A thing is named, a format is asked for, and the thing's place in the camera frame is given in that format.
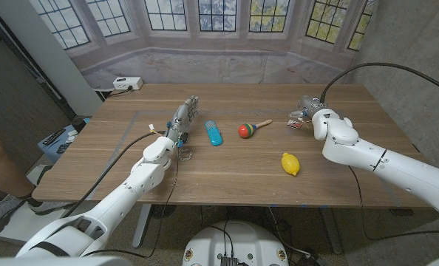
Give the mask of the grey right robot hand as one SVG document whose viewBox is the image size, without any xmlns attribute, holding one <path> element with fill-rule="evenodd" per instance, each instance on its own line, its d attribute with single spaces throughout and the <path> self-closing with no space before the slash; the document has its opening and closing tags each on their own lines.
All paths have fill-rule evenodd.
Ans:
<svg viewBox="0 0 439 266">
<path fill-rule="evenodd" d="M 297 110 L 288 117 L 295 120 L 311 120 L 317 111 L 326 109 L 327 103 L 321 103 L 319 98 L 304 95 L 299 99 Z"/>
</svg>

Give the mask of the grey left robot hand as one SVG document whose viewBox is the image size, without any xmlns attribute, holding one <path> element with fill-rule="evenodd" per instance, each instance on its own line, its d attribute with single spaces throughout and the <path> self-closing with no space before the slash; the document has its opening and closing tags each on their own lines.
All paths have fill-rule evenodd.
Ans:
<svg viewBox="0 0 439 266">
<path fill-rule="evenodd" d="M 182 103 L 174 113 L 165 137 L 169 138 L 178 147 L 187 142 L 188 128 L 197 114 L 199 98 L 192 95 Z"/>
</svg>

